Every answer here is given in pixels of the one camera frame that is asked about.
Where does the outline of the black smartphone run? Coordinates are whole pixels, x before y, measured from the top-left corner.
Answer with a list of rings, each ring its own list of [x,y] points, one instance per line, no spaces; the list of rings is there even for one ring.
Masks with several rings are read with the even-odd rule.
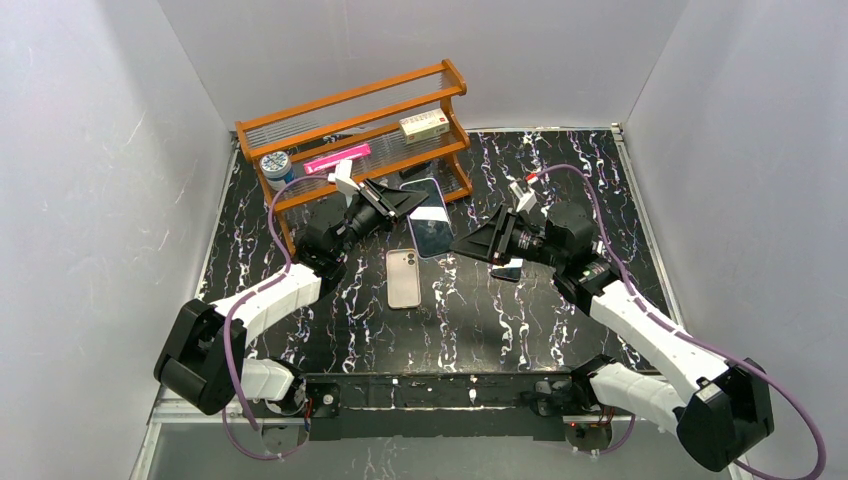
[[[520,258],[513,258],[505,265],[493,265],[490,269],[492,278],[517,283],[522,278],[524,261]]]

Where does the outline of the phone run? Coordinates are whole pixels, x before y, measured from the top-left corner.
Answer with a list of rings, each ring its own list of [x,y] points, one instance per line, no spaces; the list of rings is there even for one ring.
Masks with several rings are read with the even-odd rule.
[[[418,255],[428,259],[448,253],[454,234],[437,180],[423,178],[408,181],[401,184],[401,188],[427,194],[425,201],[408,215],[408,223]]]

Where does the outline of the pink phone case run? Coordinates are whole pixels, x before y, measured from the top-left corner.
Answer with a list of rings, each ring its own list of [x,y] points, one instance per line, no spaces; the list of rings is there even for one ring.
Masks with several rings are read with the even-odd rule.
[[[419,260],[414,249],[386,253],[388,306],[392,309],[417,308],[421,304]]]

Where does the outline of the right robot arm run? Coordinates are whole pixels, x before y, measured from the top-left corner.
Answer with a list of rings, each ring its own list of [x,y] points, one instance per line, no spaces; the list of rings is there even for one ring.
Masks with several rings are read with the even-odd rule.
[[[573,399],[622,408],[672,432],[702,467],[718,472],[774,431],[768,384],[747,361],[723,359],[680,336],[672,322],[630,292],[621,269],[594,248],[597,226],[585,210],[554,204],[543,226],[502,204],[453,252],[504,266],[514,258],[553,269],[553,283],[579,311],[614,331],[662,377],[597,355],[571,373]]]

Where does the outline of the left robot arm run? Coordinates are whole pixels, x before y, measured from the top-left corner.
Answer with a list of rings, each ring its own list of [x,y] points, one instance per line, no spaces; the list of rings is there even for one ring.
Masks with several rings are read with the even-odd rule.
[[[241,293],[206,303],[187,301],[156,360],[153,377],[200,412],[213,415],[232,399],[247,418],[252,400],[281,401],[296,376],[273,359],[249,359],[247,347],[292,312],[331,293],[346,274],[345,256],[377,230],[390,230],[427,199],[423,191],[366,179],[338,180],[344,197],[309,215],[294,253],[276,273]]]

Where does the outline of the pink flat box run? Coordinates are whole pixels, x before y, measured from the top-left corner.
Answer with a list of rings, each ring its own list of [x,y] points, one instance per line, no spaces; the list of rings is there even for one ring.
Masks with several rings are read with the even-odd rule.
[[[343,161],[356,161],[368,157],[372,150],[368,143],[361,143],[343,150],[328,153],[304,163],[304,173],[307,175],[317,174],[326,170],[334,169]]]

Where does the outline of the orange wooden shelf rack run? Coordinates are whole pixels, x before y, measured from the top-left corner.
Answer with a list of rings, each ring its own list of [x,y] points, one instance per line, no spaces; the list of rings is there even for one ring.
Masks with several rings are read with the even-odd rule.
[[[293,170],[303,175],[307,162],[366,144],[369,157],[353,164],[357,181],[378,179],[428,162],[448,171],[452,180],[443,187],[446,202],[471,195],[473,186],[460,165],[460,152],[471,145],[452,105],[467,84],[449,59],[384,80],[283,109],[248,121],[236,122],[236,134],[245,159],[253,165],[277,151],[290,155]],[[446,114],[446,132],[408,144],[401,130],[403,118],[439,107]]]

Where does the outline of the white red cardboard box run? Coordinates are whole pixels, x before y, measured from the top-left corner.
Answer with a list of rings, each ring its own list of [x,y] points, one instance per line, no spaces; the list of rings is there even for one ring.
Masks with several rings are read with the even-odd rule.
[[[438,137],[450,130],[448,116],[441,108],[436,108],[399,121],[405,144],[411,145]]]

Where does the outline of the blue white round tin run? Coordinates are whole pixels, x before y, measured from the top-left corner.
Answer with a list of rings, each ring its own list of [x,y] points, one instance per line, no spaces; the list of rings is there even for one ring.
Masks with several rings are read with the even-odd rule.
[[[289,155],[285,151],[276,151],[264,155],[259,166],[269,187],[279,191],[296,178]]]

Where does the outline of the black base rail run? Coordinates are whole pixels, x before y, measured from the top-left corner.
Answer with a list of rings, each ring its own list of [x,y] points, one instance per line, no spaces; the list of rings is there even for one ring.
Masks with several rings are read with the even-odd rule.
[[[285,400],[251,409],[261,420],[306,420],[314,441],[509,436],[584,450],[611,444],[616,413],[585,405],[565,372],[309,374]]]

